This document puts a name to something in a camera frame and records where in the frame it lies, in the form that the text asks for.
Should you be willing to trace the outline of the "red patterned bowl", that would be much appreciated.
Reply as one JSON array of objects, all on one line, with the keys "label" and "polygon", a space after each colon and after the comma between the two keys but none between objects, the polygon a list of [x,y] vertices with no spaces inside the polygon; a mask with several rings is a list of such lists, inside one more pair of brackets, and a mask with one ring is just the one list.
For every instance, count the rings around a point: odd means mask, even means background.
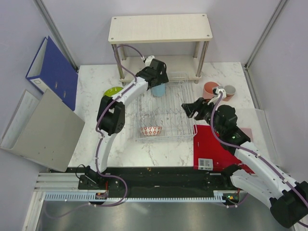
[{"label": "red patterned bowl", "polygon": [[140,132],[145,137],[158,136],[162,131],[161,126],[141,127]]}]

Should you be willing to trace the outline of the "blue ceramic mug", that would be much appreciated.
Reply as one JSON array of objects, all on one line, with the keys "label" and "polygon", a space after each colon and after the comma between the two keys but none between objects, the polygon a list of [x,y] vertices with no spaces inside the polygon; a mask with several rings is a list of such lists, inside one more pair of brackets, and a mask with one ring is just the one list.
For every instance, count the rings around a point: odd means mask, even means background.
[{"label": "blue ceramic mug", "polygon": [[162,96],[164,96],[165,93],[166,93],[166,86],[165,86],[165,84],[161,84],[161,85],[158,85],[158,86],[155,86],[155,87],[151,88],[151,93],[155,97],[162,97]]}]

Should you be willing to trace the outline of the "green plastic plate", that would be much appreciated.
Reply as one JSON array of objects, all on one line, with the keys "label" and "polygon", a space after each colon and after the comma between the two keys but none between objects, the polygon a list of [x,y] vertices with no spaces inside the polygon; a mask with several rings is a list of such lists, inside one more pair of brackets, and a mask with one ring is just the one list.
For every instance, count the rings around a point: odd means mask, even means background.
[{"label": "green plastic plate", "polygon": [[106,90],[103,95],[112,97],[113,95],[119,93],[123,89],[124,89],[123,87],[111,87],[110,89]]}]

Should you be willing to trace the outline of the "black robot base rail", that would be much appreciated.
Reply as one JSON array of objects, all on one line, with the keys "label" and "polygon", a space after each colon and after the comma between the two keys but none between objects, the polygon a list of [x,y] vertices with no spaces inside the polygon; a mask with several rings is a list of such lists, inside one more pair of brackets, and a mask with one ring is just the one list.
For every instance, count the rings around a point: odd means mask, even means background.
[{"label": "black robot base rail", "polygon": [[220,172],[192,167],[109,167],[99,175],[90,167],[80,171],[78,189],[106,190],[115,197],[212,196],[214,191],[237,192]]}]

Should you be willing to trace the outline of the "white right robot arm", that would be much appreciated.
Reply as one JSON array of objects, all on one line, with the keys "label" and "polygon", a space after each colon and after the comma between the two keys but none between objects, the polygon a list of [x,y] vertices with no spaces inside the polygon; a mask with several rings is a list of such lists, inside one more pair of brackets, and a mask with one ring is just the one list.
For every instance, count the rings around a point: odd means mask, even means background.
[{"label": "white right robot arm", "polygon": [[227,167],[228,173],[220,177],[223,188],[243,189],[268,207],[275,220],[285,228],[300,223],[307,216],[308,183],[296,181],[262,155],[237,126],[235,108],[203,98],[181,106],[188,118],[204,120],[221,146],[254,172],[254,176],[250,176],[235,164]]}]

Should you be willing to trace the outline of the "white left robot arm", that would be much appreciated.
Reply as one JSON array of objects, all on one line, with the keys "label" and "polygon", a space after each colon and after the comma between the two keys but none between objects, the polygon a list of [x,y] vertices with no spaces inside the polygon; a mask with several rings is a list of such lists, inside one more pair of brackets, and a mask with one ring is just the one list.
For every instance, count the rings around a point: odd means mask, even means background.
[{"label": "white left robot arm", "polygon": [[164,62],[152,56],[144,62],[145,67],[135,74],[134,79],[119,93],[112,97],[101,98],[95,128],[100,138],[95,155],[89,164],[90,168],[96,172],[89,178],[89,184],[95,189],[101,189],[105,185],[106,178],[102,173],[107,169],[113,142],[124,128],[127,106],[151,88],[169,82],[167,65]]}]

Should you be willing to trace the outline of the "pink plastic tumbler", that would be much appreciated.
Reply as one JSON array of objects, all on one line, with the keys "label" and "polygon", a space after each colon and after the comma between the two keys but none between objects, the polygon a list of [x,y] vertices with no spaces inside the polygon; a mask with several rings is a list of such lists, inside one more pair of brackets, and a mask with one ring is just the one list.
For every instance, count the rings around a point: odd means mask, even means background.
[{"label": "pink plastic tumbler", "polygon": [[204,99],[211,99],[214,96],[213,88],[217,87],[218,84],[216,82],[207,82],[204,84],[203,88],[203,98]]}]

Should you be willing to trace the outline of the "orange dotted mug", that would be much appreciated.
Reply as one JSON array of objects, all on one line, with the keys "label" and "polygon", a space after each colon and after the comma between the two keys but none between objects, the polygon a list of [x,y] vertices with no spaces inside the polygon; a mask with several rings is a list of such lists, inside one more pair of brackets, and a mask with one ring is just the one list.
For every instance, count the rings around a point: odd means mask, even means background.
[{"label": "orange dotted mug", "polygon": [[226,85],[223,87],[226,92],[226,97],[223,101],[228,102],[236,93],[236,88],[232,85]]}]

